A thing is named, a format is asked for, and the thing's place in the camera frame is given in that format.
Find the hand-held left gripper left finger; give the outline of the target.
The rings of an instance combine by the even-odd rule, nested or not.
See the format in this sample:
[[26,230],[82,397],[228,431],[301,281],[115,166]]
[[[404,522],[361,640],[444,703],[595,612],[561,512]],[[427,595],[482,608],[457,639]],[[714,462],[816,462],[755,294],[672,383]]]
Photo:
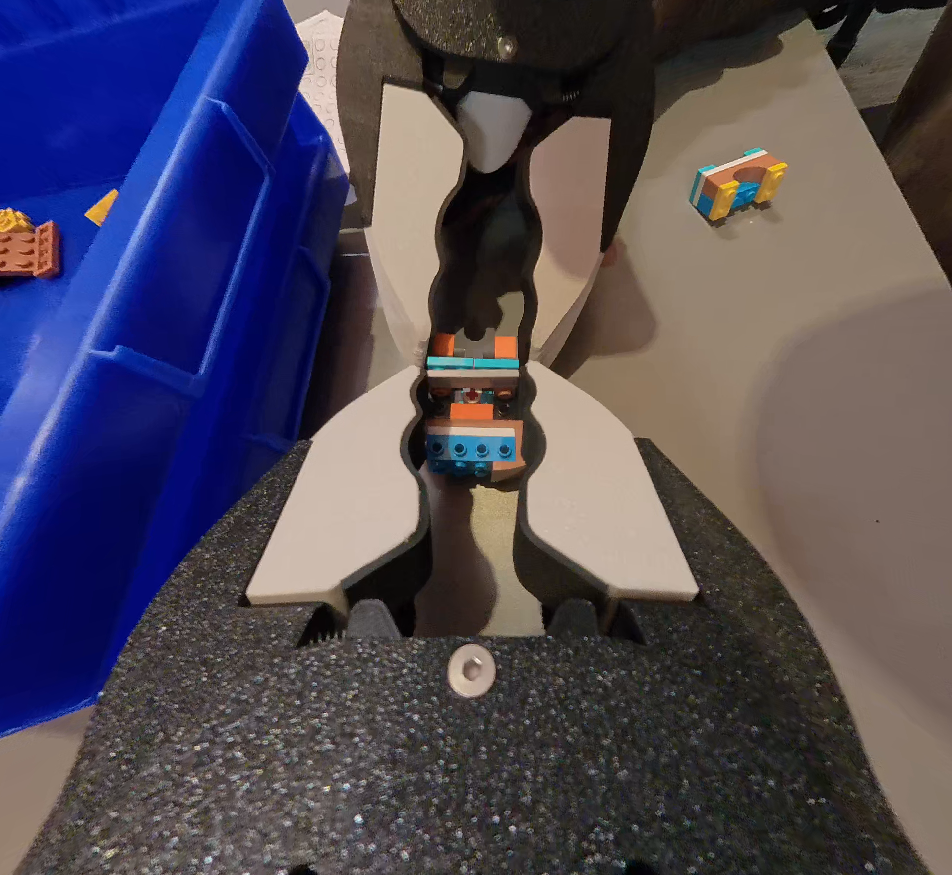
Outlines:
[[419,448],[422,371],[407,367],[313,435],[245,590],[255,607],[319,603],[339,618],[377,600],[414,630],[432,572]]

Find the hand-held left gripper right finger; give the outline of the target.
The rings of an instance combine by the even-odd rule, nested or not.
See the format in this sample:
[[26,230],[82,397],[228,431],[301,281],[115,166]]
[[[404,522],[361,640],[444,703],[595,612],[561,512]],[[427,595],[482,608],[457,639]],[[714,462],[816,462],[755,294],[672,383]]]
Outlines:
[[527,461],[517,576],[543,606],[690,603],[699,586],[630,429],[546,367],[526,367]]

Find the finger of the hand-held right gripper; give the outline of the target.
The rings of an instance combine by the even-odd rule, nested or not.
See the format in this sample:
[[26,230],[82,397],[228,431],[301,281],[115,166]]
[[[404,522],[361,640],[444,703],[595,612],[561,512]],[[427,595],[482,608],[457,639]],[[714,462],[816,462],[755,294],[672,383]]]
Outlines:
[[440,229],[465,171],[465,141],[445,107],[422,90],[385,83],[369,254],[390,334],[417,368],[432,330]]
[[520,356],[551,367],[586,304],[604,254],[602,221],[611,121],[571,117],[520,169],[527,219],[518,273]]

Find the blue orange toy brick assembly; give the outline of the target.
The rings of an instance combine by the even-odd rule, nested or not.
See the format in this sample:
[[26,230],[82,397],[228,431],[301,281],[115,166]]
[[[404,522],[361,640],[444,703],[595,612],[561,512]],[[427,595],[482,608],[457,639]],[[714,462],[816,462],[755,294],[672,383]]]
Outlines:
[[524,424],[513,386],[437,387],[424,422],[429,471],[490,484],[517,479],[527,468]]

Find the blue plastic bin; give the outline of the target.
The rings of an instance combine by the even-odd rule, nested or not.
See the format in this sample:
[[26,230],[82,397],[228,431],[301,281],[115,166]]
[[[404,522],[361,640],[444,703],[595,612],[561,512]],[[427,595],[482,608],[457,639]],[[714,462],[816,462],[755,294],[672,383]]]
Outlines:
[[94,703],[297,438],[348,194],[283,0],[2,0],[1,723]]

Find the toy bricks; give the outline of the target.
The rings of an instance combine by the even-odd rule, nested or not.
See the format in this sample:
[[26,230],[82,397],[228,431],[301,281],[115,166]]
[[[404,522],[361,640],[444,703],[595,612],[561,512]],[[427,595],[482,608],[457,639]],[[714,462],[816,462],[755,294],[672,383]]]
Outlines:
[[118,193],[118,186],[100,184],[2,201],[2,281],[50,281],[72,274]]

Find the printed paper sheet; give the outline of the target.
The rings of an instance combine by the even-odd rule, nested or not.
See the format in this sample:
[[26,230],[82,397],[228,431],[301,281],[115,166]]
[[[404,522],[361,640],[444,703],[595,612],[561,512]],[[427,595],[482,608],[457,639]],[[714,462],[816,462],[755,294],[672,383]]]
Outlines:
[[344,171],[349,173],[350,162],[337,102],[338,48],[343,18],[325,9],[295,27],[307,58],[299,90],[327,131]]

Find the small multicoloured toy brick block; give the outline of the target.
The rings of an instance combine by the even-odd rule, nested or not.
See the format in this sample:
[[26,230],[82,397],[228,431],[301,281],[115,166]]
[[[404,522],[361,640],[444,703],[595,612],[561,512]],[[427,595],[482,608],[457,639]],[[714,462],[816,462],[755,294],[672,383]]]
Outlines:
[[688,202],[708,223],[720,224],[735,211],[772,202],[788,167],[762,148],[746,150],[727,163],[699,167]]

